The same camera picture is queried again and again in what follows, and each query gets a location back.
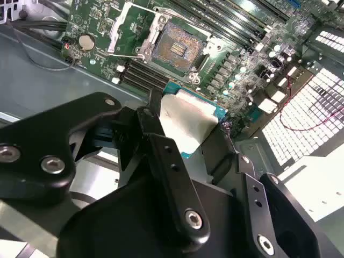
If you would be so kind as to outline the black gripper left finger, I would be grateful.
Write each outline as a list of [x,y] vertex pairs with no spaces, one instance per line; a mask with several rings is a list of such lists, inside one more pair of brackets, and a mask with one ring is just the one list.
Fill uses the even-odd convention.
[[62,202],[76,163],[102,148],[97,135],[105,130],[105,143],[119,150],[129,177],[122,187],[151,177],[181,249],[200,248],[210,224],[175,141],[165,136],[160,111],[160,94],[132,110],[96,92],[2,128],[1,198],[34,206]]

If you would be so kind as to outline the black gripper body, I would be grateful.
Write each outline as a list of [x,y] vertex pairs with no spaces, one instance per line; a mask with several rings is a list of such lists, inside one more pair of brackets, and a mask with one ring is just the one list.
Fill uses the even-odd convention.
[[258,257],[234,197],[213,185],[194,186],[211,227],[197,251],[181,250],[152,178],[143,176],[75,214],[60,234],[57,257]]

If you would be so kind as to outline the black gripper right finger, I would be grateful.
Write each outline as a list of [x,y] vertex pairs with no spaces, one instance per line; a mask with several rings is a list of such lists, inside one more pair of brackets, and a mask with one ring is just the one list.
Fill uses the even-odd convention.
[[201,145],[212,184],[230,193],[231,257],[337,257],[338,250],[286,186],[257,175],[218,124]]

